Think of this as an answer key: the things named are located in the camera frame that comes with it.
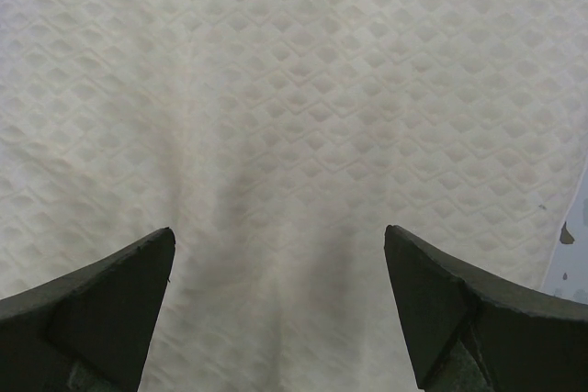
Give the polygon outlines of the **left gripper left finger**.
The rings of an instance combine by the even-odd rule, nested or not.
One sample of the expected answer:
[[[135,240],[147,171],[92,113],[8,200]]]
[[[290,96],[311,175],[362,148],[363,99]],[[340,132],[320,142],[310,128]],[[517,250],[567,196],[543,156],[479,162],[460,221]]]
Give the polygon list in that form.
[[[174,257],[163,228],[2,299],[2,390],[138,390]]]

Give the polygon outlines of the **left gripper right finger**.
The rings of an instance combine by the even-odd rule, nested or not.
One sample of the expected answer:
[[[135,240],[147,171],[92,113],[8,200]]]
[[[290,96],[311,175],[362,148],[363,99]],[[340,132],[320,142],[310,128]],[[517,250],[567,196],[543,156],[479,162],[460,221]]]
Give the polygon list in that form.
[[[584,391],[587,307],[509,282],[400,226],[385,257],[422,391]]]

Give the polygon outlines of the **cream quilted pillow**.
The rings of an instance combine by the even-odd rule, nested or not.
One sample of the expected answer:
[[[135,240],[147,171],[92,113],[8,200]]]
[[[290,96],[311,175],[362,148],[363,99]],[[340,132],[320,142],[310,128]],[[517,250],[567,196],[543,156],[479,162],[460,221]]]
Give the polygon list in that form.
[[[1,294],[176,237],[144,391],[412,391],[399,225],[537,289],[587,0],[1,0]]]

